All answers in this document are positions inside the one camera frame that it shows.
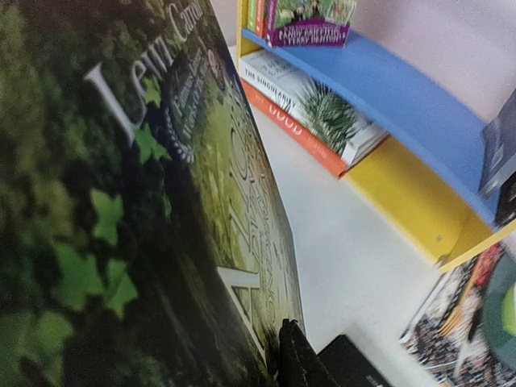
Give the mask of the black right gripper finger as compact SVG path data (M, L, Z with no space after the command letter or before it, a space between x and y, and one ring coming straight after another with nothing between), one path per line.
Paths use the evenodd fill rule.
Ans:
M279 386L338 386L310 346L297 320L283 320L279 341Z

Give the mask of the dark green forest book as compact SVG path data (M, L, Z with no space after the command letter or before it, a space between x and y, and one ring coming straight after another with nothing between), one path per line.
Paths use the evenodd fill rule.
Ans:
M275 386L289 225L208 1L1 4L1 383Z

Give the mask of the white Singularity palm book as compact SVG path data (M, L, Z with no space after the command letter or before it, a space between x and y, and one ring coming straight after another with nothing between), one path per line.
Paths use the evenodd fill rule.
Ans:
M347 166L388 133L327 85L266 50L239 58L240 76L321 140Z

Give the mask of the large orange Good Morning book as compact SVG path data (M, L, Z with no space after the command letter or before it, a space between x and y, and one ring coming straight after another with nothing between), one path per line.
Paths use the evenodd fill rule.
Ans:
M311 154L332 176L341 178L346 173L347 164L323 141L246 81L242 80L242 85L248 101Z

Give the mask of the Nineteen Eighty-Four book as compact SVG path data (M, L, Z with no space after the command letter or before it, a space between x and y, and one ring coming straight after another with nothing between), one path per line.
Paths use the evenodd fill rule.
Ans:
M485 151L478 191L488 198L515 172L515 91L482 135Z

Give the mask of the purple Treehouse book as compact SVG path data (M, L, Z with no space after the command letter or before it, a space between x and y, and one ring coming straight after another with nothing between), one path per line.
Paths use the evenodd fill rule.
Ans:
M357 7L356 0L271 1L264 39L269 47L342 48Z

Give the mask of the orange cartoon paperback book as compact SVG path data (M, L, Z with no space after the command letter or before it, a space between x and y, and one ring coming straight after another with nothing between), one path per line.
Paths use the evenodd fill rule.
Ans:
M260 38L265 37L268 0L256 1L256 27L255 33Z

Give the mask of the green cartoon paperback book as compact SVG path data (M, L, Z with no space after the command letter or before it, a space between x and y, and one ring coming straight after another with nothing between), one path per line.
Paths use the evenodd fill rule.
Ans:
M249 0L248 1L248 22L247 22L247 29L249 31L255 31L255 29L256 29L256 10L257 10L257 0Z

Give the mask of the black paperback barcode book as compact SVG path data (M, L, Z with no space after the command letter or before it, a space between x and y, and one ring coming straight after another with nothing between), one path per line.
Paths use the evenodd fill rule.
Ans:
M495 223L503 227L515 219L516 173L501 186Z

